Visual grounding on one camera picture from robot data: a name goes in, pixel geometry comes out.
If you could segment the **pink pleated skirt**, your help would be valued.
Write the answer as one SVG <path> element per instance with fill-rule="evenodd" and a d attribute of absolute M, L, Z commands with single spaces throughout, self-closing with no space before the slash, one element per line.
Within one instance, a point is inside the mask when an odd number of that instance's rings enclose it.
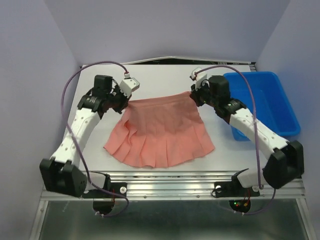
<path fill-rule="evenodd" d="M 215 146 L 190 92 L 132 100 L 104 149 L 136 168 L 170 168 L 202 158 Z"/>

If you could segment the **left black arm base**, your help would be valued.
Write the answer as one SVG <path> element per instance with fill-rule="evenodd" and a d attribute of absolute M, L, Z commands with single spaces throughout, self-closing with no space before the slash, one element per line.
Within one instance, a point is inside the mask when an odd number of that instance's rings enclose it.
<path fill-rule="evenodd" d="M 102 218 L 115 217 L 129 206 L 127 200 L 128 184 L 126 182 L 111 182 L 111 194 L 98 189 L 88 190 L 82 195 L 85 200 L 92 200 L 92 209 L 96 216 Z"/>

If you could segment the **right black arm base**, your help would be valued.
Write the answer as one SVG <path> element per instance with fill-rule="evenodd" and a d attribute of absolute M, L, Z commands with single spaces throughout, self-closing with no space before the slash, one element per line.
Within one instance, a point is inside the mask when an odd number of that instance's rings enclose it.
<path fill-rule="evenodd" d="M 260 191 L 252 187 L 244 188 L 233 181 L 216 181 L 211 191 L 214 198 L 230 198 L 229 206 L 236 213 L 246 214 L 251 208 L 251 198 L 259 197 Z"/>

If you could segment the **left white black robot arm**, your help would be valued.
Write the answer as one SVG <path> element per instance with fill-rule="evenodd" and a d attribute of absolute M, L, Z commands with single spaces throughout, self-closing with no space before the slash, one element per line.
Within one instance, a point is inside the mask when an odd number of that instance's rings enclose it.
<path fill-rule="evenodd" d="M 109 175 L 98 173 L 102 179 L 94 184 L 89 170 L 81 171 L 79 165 L 85 162 L 83 150 L 103 115 L 109 109 L 122 113 L 139 87 L 140 83 L 128 73 L 120 83 L 108 75 L 94 77 L 93 87 L 81 97 L 61 144 L 49 159 L 40 162 L 39 169 L 47 191 L 72 197 L 81 197 L 91 190 L 100 197 L 111 193 Z"/>

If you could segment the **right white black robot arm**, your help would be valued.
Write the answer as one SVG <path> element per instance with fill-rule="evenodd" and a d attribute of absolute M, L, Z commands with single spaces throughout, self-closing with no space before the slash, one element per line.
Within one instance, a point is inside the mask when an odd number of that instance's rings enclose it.
<path fill-rule="evenodd" d="M 224 76 L 193 73 L 191 79 L 195 83 L 191 86 L 190 97 L 196 105 L 213 107 L 218 117 L 242 132 L 255 144 L 256 153 L 262 153 L 267 160 L 265 167 L 258 163 L 256 170 L 248 168 L 237 172 L 230 182 L 233 194 L 242 195 L 249 187 L 261 185 L 280 189 L 304 174 L 302 144 L 277 135 L 257 119 L 253 109 L 231 97 L 229 82 Z"/>

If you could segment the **blue plastic bin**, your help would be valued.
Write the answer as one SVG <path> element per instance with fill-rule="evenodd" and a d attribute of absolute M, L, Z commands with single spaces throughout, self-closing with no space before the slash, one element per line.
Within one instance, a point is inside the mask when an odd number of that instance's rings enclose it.
<path fill-rule="evenodd" d="M 257 119 L 281 137 L 300 134 L 301 127 L 278 76 L 270 71 L 243 72 L 256 105 Z M 238 73 L 223 75 L 229 82 L 232 98 L 242 101 L 253 111 L 252 98 L 243 78 Z"/>

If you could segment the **aluminium frame rails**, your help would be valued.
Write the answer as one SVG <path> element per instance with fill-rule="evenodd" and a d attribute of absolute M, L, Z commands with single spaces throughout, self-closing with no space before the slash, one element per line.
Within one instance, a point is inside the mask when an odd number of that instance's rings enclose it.
<path fill-rule="evenodd" d="M 207 200 L 218 182 L 229 182 L 243 169 L 257 170 L 256 150 L 249 141 L 215 140 L 215 150 L 171 168 L 134 168 L 118 162 L 102 147 L 102 142 L 90 140 L 83 156 L 91 179 L 99 184 L 103 174 L 112 182 L 127 184 L 127 197 L 138 200 Z"/>

